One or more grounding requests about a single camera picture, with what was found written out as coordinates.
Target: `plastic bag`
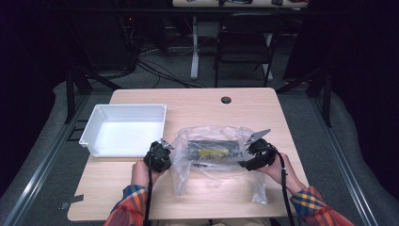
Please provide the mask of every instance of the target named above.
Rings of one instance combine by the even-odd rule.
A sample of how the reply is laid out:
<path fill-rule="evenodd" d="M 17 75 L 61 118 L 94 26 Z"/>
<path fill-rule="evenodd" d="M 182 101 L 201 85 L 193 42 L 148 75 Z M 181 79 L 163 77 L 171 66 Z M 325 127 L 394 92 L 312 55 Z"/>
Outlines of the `plastic bag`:
<path fill-rule="evenodd" d="M 238 164 L 253 157 L 244 145 L 252 133 L 245 127 L 231 126 L 201 126 L 180 130 L 172 142 L 174 150 L 170 155 L 175 194 L 185 193 L 190 170 L 203 173 L 214 184 L 222 178 L 210 172 L 227 171 L 230 176 L 248 179 L 254 192 L 252 200 L 267 204 L 265 175 L 258 171 L 247 171 Z"/>

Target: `hand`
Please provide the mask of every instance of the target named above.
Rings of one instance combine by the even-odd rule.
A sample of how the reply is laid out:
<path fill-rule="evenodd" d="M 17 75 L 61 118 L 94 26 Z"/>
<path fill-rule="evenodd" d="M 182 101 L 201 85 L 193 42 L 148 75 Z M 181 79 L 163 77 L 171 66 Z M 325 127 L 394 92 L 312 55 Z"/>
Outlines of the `hand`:
<path fill-rule="evenodd" d="M 152 184 L 155 185 L 156 180 L 164 174 L 163 172 L 152 172 Z M 145 186 L 149 185 L 149 168 L 143 160 L 138 160 L 132 166 L 132 185 Z"/>
<path fill-rule="evenodd" d="M 285 153 L 281 153 L 282 159 L 284 160 L 285 168 L 286 168 L 286 185 L 287 189 L 291 192 L 291 194 L 295 194 L 305 188 L 306 186 L 302 184 L 297 178 L 293 166 L 291 165 L 290 159 L 288 155 Z M 276 154 L 276 159 L 271 166 L 262 167 L 256 169 L 257 171 L 263 172 L 269 175 L 275 182 L 281 185 L 281 163 L 279 161 L 279 156 Z"/>

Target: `desk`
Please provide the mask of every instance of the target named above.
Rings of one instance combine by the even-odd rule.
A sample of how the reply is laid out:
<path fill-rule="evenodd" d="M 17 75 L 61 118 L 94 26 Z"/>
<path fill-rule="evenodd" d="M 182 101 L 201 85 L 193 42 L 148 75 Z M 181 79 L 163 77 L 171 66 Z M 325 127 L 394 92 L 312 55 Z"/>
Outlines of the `desk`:
<path fill-rule="evenodd" d="M 306 2 L 293 3 L 289 0 L 283 0 L 281 7 L 272 5 L 272 0 L 253 0 L 251 4 L 236 4 L 225 2 L 221 8 L 305 8 L 308 5 Z M 173 0 L 173 7 L 180 8 L 218 8 L 219 2 L 217 0 L 194 0 L 188 2 L 187 0 Z M 199 69 L 199 47 L 198 47 L 198 33 L 197 33 L 197 17 L 193 17 L 193 61 L 191 64 L 191 79 L 198 79 Z M 267 71 L 268 65 L 263 65 L 263 71 Z"/>
<path fill-rule="evenodd" d="M 230 104 L 221 103 L 224 96 L 231 97 Z M 254 132 L 271 129 L 264 138 L 290 156 L 298 178 L 308 184 L 273 89 L 120 89 L 110 104 L 167 104 L 164 138 L 168 142 L 180 129 L 193 126 L 244 126 Z M 75 192 L 76 196 L 83 194 L 84 200 L 71 205 L 69 220 L 106 220 L 130 183 L 135 161 L 91 156 Z M 268 205 L 252 202 L 252 189 L 244 181 L 226 179 L 212 187 L 208 183 L 203 175 L 192 172 L 186 194 L 175 196 L 168 170 L 153 188 L 150 219 L 287 216 L 281 186 L 269 177 Z"/>

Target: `white plastic tray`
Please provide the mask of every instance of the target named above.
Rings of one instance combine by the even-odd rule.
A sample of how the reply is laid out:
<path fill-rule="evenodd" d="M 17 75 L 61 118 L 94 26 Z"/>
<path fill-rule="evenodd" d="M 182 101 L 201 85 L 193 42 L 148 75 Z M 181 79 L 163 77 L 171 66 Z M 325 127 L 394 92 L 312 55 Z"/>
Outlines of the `white plastic tray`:
<path fill-rule="evenodd" d="M 167 105 L 96 105 L 79 144 L 95 157 L 144 157 L 163 137 Z"/>

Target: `yellow object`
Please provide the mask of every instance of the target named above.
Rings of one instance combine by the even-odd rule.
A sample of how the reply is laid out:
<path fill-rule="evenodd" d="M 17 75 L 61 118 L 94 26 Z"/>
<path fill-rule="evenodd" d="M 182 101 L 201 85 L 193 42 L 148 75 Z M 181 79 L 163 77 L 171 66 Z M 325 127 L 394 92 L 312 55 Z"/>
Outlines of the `yellow object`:
<path fill-rule="evenodd" d="M 199 149 L 199 156 L 200 157 L 207 157 L 207 156 L 227 156 L 229 155 L 229 150 L 227 149 Z"/>

